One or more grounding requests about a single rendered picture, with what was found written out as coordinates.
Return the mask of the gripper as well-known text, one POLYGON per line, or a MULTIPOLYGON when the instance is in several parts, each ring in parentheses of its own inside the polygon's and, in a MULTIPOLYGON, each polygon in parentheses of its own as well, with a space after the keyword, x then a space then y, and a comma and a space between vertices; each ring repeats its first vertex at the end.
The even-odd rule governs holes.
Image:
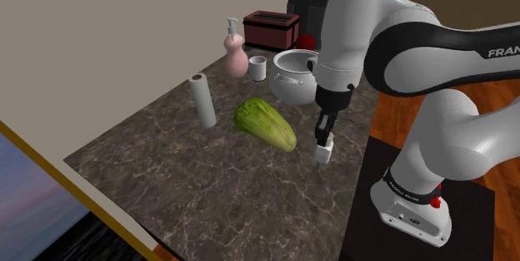
POLYGON ((317 145, 325 147, 333 141, 333 126, 337 119, 337 112, 346 109, 351 101, 353 90, 334 92, 317 85, 315 102, 322 109, 314 128, 317 145))

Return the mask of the small white box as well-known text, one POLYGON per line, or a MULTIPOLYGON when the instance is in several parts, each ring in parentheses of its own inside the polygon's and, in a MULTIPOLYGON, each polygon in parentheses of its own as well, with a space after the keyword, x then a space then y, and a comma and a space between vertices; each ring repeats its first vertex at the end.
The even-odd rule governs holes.
POLYGON ((314 159, 318 163, 327 164, 331 158, 333 150, 333 141, 327 141, 325 146, 318 145, 314 159))

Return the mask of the white cooking pot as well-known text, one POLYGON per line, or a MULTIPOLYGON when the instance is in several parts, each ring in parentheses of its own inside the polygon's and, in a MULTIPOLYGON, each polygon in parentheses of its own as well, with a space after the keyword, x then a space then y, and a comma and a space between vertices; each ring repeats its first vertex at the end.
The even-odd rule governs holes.
POLYGON ((317 83, 308 69, 307 61, 317 56, 317 52, 306 49, 291 49, 278 53, 273 58, 273 66, 269 73, 269 87, 272 93, 285 103, 313 103, 317 83))

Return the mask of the green leafy vegetable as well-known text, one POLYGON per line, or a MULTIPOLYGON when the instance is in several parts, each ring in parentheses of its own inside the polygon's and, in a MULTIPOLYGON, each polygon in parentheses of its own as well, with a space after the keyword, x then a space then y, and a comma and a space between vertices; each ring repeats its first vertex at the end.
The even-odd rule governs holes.
POLYGON ((297 137, 283 116, 261 98, 248 98, 233 114, 233 123, 240 131, 252 135, 283 152, 292 152, 297 137))

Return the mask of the red apple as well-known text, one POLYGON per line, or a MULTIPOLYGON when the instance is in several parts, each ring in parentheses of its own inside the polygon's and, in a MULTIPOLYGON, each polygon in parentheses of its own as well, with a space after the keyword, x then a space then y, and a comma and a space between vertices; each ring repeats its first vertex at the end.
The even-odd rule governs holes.
POLYGON ((295 42, 296 49, 305 49, 305 50, 313 51, 315 49, 315 47, 316 47, 315 38, 309 34, 299 35, 295 42))

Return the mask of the white cup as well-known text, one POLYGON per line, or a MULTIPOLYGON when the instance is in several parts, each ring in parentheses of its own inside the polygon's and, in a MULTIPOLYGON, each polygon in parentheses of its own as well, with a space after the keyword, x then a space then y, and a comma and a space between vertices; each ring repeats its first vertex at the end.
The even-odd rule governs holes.
POLYGON ((264 56, 249 58, 249 75, 252 81, 261 82, 266 78, 267 59, 264 56))

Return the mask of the red toaster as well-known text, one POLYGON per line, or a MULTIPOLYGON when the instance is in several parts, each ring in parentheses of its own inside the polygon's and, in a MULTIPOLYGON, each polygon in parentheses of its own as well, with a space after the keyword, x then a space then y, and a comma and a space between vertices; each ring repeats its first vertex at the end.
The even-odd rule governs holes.
POLYGON ((299 30, 297 14, 256 11, 243 18, 245 45, 281 52, 294 48, 299 30))

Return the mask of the pink soap dispenser bottle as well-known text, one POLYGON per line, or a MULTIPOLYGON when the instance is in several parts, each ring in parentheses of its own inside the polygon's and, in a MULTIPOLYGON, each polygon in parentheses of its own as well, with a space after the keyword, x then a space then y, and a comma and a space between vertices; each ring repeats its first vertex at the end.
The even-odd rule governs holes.
POLYGON ((236 18, 227 18, 227 36, 223 42, 226 49, 224 70, 232 78, 241 78, 248 71, 248 56, 243 50, 244 38, 237 33, 236 18))

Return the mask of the white paper towel roll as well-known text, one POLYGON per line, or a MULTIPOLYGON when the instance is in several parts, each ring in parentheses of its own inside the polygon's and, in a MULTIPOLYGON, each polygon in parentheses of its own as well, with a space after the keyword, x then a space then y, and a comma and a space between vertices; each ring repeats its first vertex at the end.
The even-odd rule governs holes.
POLYGON ((188 81, 201 124, 205 128, 214 126, 217 123, 217 118, 206 75, 195 73, 188 81))

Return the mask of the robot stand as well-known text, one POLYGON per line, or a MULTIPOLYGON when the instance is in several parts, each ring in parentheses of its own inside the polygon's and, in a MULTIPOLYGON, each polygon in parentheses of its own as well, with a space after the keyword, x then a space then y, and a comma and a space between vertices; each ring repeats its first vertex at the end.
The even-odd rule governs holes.
POLYGON ((477 183, 442 183, 452 233, 441 248, 383 223, 370 188, 398 154, 398 148, 368 139, 338 261, 493 261, 495 192, 477 183))

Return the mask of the gold framed wall picture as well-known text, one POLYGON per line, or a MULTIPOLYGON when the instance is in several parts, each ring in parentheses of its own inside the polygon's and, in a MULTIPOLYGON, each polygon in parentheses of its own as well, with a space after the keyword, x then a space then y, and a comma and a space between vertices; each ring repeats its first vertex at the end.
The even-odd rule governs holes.
POLYGON ((144 261, 12 141, 0 122, 0 261, 144 261))

